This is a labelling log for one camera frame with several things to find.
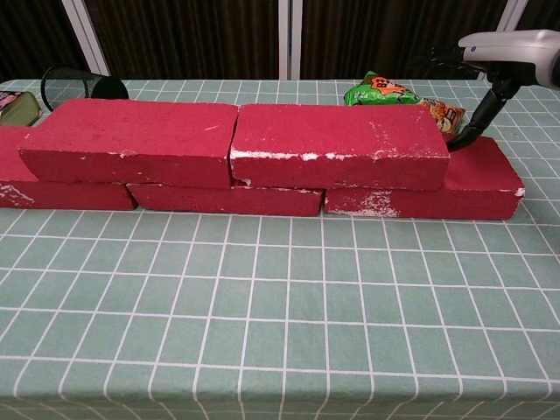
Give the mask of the white partition post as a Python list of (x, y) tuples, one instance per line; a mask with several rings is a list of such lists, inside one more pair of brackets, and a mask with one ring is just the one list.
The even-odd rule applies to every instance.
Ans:
[(279, 79), (298, 81), (301, 76), (304, 0), (277, 0)]
[(61, 0), (61, 2), (78, 39), (89, 71), (109, 76), (109, 67), (84, 0)]
[(530, 52), (535, 31), (515, 31), (528, 0), (508, 0), (506, 11), (509, 31), (477, 32), (463, 37), (458, 46), (463, 49), (460, 55), (463, 64), (485, 73), (490, 81), (504, 82), (512, 73), (508, 73), (507, 63), (530, 64), (535, 61)]

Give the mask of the dark flat package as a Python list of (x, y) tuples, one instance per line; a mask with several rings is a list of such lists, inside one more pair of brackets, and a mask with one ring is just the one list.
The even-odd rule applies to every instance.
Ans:
[(0, 90), (0, 126), (32, 126), (41, 116), (33, 93)]

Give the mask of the red brick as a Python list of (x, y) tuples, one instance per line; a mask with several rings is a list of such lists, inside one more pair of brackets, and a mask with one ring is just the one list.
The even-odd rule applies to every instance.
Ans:
[(128, 184), (139, 206), (154, 211), (206, 214), (309, 216), (319, 214), (322, 189), (253, 187), (235, 181), (228, 188)]
[(325, 192), (327, 214), (353, 216), (508, 220), (525, 194), (524, 184), (493, 138), (482, 136), (451, 154), (442, 186), (434, 191), (362, 187)]
[(450, 162), (420, 105), (248, 104), (230, 163), (249, 186), (437, 190)]
[(30, 127), (0, 126), (0, 207), (125, 211), (137, 207), (123, 185), (38, 179), (18, 153), (18, 144), (31, 130)]
[(223, 103), (74, 99), (18, 152), (42, 180), (228, 188), (237, 116)]

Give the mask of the dark ribbed partition panel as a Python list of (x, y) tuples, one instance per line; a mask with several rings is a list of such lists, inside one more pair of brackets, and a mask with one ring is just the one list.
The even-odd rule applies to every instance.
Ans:
[(508, 0), (304, 0), (300, 76), (361, 80), (374, 71), (393, 80), (473, 79), (431, 66), (433, 47), (455, 46), (493, 31)]
[[(497, 32), (509, 32), (506, 6)], [(530, 52), (535, 61), (530, 64), (513, 62), (504, 65), (522, 86), (540, 85), (560, 89), (560, 0), (528, 0), (514, 29), (516, 32), (535, 31)]]
[(0, 82), (88, 64), (61, 0), (0, 0)]
[(277, 0), (84, 0), (121, 79), (274, 80)]

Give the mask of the green snack bag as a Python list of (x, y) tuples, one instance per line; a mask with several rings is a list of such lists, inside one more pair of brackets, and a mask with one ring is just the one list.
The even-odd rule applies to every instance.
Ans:
[(427, 109), (439, 130), (447, 135), (456, 134), (466, 111), (446, 102), (421, 98), (407, 87), (368, 71), (360, 84), (351, 87), (344, 95), (348, 106), (355, 105), (420, 105)]

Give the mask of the green checked tablecloth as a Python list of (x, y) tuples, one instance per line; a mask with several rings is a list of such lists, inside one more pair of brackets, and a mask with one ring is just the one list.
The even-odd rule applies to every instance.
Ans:
[(560, 420), (560, 92), (507, 221), (0, 208), (0, 420)]

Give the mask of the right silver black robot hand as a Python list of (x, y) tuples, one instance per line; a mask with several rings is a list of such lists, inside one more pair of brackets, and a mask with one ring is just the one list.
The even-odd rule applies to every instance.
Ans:
[(488, 128), (506, 102), (522, 87), (560, 90), (560, 31), (484, 31), (464, 36), (450, 48), (432, 47), (416, 56), (412, 67), (468, 67), (492, 83), (470, 122), (446, 142), (449, 152), (472, 144)]

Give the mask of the black mesh pen holder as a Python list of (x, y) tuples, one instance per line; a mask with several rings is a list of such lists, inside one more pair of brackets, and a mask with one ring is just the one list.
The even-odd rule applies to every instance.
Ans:
[(40, 81), (40, 94), (50, 111), (72, 99), (129, 98), (128, 90), (120, 79), (67, 65), (54, 65), (45, 71)]

